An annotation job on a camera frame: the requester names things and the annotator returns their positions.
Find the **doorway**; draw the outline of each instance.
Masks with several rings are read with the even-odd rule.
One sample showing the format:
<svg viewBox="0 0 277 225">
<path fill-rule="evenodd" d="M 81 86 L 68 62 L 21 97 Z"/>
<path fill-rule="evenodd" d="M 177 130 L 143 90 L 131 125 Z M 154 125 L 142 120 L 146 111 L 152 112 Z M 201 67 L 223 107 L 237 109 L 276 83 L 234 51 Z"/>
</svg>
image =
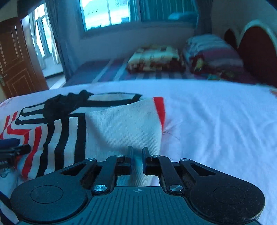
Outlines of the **doorway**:
<svg viewBox="0 0 277 225">
<path fill-rule="evenodd" d="M 62 87 L 66 80 L 63 74 L 46 4 L 43 3 L 29 14 L 33 44 L 49 89 Z"/>
</svg>

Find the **door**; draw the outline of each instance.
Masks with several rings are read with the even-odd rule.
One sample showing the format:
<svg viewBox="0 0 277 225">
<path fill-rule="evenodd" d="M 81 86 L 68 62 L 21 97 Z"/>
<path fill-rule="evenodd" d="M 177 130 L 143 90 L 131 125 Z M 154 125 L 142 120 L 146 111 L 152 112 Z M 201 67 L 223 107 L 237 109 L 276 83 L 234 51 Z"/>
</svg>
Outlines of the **door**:
<svg viewBox="0 0 277 225">
<path fill-rule="evenodd" d="M 7 98 L 48 90 L 35 50 L 26 44 L 29 18 L 22 21 L 14 17 L 0 22 L 0 86 Z"/>
</svg>

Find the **window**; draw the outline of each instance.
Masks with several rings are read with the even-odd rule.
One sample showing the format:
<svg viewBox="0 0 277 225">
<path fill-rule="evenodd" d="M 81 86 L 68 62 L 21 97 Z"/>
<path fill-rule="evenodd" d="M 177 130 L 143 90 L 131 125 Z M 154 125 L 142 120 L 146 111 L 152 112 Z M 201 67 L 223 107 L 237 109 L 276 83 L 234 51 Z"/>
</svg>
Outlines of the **window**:
<svg viewBox="0 0 277 225">
<path fill-rule="evenodd" d="M 185 21 L 195 23 L 194 0 L 77 0 L 84 30 L 128 22 Z"/>
<path fill-rule="evenodd" d="M 35 9 L 35 29 L 37 45 L 42 57 L 50 57 L 52 54 L 52 36 L 45 18 L 44 4 Z"/>
</svg>

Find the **window frame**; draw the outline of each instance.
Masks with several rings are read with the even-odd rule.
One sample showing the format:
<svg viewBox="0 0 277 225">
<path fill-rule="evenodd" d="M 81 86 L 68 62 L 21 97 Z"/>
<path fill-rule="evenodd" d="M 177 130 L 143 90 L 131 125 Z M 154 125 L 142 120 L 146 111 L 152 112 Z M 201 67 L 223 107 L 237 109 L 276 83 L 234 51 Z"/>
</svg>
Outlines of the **window frame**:
<svg viewBox="0 0 277 225">
<path fill-rule="evenodd" d="M 48 44 L 47 44 L 47 40 L 46 40 L 46 35 L 45 35 L 45 30 L 44 30 L 44 26 L 43 26 L 43 22 L 42 19 L 45 18 L 45 15 L 43 15 L 42 17 L 39 17 L 35 22 L 38 25 L 38 29 L 39 29 L 39 38 L 41 40 L 42 43 L 42 48 L 44 51 L 44 58 L 49 58 L 52 56 L 52 53 L 50 53 L 49 48 L 48 48 Z"/>
<path fill-rule="evenodd" d="M 135 22 L 128 22 L 122 24 L 114 24 L 110 26 L 105 26 L 96 29 L 89 29 L 86 30 L 85 21 L 83 20 L 84 11 L 83 7 L 81 6 L 80 0 L 75 0 L 75 13 L 76 13 L 76 22 L 79 31 L 80 39 L 91 38 L 92 36 L 97 36 L 109 32 L 119 32 L 124 30 L 133 30 L 133 29 L 142 29 L 142 28 L 151 28 L 151 27 L 182 27 L 182 28 L 191 28 L 195 29 L 195 26 L 189 22 L 176 22 L 176 21 L 158 21 L 158 22 L 151 22 L 151 21 L 141 21 L 140 15 L 140 5 L 139 0 L 137 0 L 137 13 L 138 13 L 138 21 Z"/>
</svg>

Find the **mattress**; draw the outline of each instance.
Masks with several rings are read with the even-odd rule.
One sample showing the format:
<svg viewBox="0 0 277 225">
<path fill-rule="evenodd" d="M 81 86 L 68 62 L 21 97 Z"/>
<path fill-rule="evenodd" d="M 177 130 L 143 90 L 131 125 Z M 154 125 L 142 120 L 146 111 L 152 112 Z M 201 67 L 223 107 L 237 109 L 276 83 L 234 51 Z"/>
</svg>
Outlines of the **mattress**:
<svg viewBox="0 0 277 225">
<path fill-rule="evenodd" d="M 189 158 L 246 180 L 262 190 L 262 225 L 277 216 L 277 98 L 269 87 L 204 80 L 103 82 L 15 97 L 0 105 L 0 117 L 57 94 L 129 92 L 162 96 L 166 121 L 160 155 Z M 153 179 L 152 185 L 158 185 Z"/>
</svg>

